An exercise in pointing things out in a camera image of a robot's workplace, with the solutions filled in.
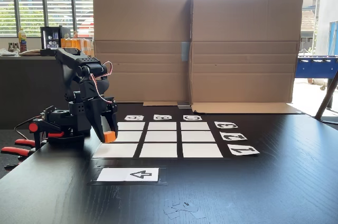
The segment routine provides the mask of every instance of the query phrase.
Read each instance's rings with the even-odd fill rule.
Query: robotic arm
[[[117,137],[116,102],[113,97],[103,97],[109,88],[107,76],[111,74],[112,67],[108,72],[105,64],[101,64],[98,59],[73,48],[55,50],[55,58],[62,68],[69,110],[58,110],[51,106],[30,123],[35,148],[40,148],[41,132],[46,132],[49,141],[66,142],[83,139],[91,127],[102,142],[107,142],[101,116],[106,118],[110,130]],[[79,84],[80,91],[71,90],[72,81]]]

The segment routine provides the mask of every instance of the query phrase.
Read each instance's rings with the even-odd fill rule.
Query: blue table
[[[327,79],[327,87],[338,71],[338,55],[333,56],[298,56],[295,78]],[[327,107],[332,108],[332,99]]]

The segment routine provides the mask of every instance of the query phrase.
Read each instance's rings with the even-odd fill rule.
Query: bottle
[[[9,52],[13,52],[14,51],[13,43],[8,43],[8,51]]]
[[[15,43],[15,48],[14,51],[17,51],[18,54],[20,53],[20,47],[19,47],[19,43]]]
[[[20,43],[20,53],[27,50],[27,37],[23,28],[20,28],[19,31],[19,43]]]

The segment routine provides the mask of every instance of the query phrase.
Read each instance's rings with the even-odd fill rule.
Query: yellow bottle
[[[20,43],[20,53],[27,50],[27,37],[23,28],[20,28],[19,31],[19,43]]]

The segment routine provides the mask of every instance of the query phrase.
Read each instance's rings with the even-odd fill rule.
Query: white paper square
[[[198,120],[202,120],[202,118],[200,116],[194,116],[194,115],[184,115],[183,116],[184,120],[187,121],[198,121]]]
[[[170,131],[147,131],[145,142],[177,142],[177,132],[175,130]]]
[[[217,144],[182,144],[186,158],[222,158]]]
[[[217,128],[220,129],[230,129],[230,128],[238,128],[237,125],[231,122],[215,122]]]
[[[145,122],[118,122],[118,130],[143,130]]]
[[[101,144],[92,158],[130,158],[134,156],[137,143]]]
[[[228,147],[233,155],[259,154],[252,146],[230,145]]]
[[[181,122],[181,130],[210,130],[207,122]]]
[[[101,170],[98,182],[157,182],[157,167],[107,167]]]
[[[144,143],[139,157],[177,157],[176,143]]]
[[[176,130],[176,122],[149,122],[148,130]]]
[[[139,142],[141,138],[142,131],[135,130],[132,132],[129,131],[121,131],[117,134],[117,139],[114,142]]]
[[[144,116],[140,116],[140,115],[129,115],[126,116],[125,120],[128,121],[142,121],[144,118]]]
[[[154,115],[154,120],[170,120],[172,117],[170,115]]]
[[[247,138],[241,133],[223,133],[220,132],[224,141],[245,141]]]
[[[209,130],[182,131],[182,142],[215,142]]]

